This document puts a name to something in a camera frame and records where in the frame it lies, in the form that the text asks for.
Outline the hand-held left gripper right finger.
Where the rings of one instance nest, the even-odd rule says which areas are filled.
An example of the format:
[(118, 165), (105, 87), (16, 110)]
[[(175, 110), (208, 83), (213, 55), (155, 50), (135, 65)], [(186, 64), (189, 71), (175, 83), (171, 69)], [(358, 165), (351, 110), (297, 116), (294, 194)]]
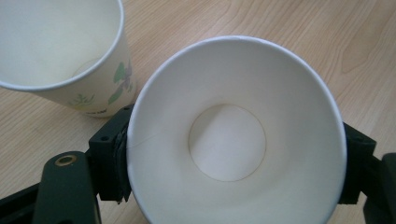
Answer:
[(356, 204), (362, 192), (364, 167), (372, 158), (376, 141), (348, 124), (346, 133), (346, 176), (339, 204)]

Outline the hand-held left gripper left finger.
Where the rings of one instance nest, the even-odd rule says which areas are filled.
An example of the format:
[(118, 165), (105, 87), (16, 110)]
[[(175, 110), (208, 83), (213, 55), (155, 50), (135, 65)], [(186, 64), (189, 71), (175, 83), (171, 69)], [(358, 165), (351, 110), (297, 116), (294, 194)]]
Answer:
[(127, 202), (131, 195), (126, 145), (133, 108), (133, 105), (122, 107), (89, 140), (93, 188), (102, 201)]

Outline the white paper cup green print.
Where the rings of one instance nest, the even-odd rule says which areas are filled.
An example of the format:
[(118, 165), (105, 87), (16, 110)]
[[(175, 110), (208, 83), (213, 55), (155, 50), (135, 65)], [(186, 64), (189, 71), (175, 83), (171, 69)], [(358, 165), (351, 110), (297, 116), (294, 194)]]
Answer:
[(124, 23), (122, 0), (0, 0), (0, 87), (114, 115), (136, 89)]
[(150, 224), (326, 224), (346, 136), (307, 63), (259, 38), (222, 36), (183, 49), (148, 80), (127, 164)]

